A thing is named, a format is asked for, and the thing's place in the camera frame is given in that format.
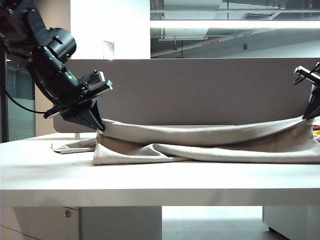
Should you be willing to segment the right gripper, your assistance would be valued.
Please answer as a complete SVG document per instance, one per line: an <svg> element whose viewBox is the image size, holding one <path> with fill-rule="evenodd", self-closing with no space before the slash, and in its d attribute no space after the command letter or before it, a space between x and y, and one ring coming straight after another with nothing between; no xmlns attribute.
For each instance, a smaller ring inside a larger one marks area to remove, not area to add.
<svg viewBox="0 0 320 240"><path fill-rule="evenodd" d="M320 116L320 76L315 73L315 70L310 71L303 66L298 66L294 74L298 76L298 78L293 82L294 85L299 84L300 82L307 80L312 83L314 86L312 87L311 94L309 96L309 105L303 114L303 119L311 120Z"/></svg>

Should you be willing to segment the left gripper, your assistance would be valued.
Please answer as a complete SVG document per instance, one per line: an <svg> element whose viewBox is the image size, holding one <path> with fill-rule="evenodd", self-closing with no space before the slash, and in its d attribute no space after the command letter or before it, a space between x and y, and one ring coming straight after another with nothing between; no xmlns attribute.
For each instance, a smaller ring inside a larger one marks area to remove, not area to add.
<svg viewBox="0 0 320 240"><path fill-rule="evenodd" d="M75 100L71 103L55 105L43 117L48 119L61 115L65 121L104 131L106 128L100 116L96 98L112 89L113 83L110 80L85 81L80 85L80 93Z"/></svg>

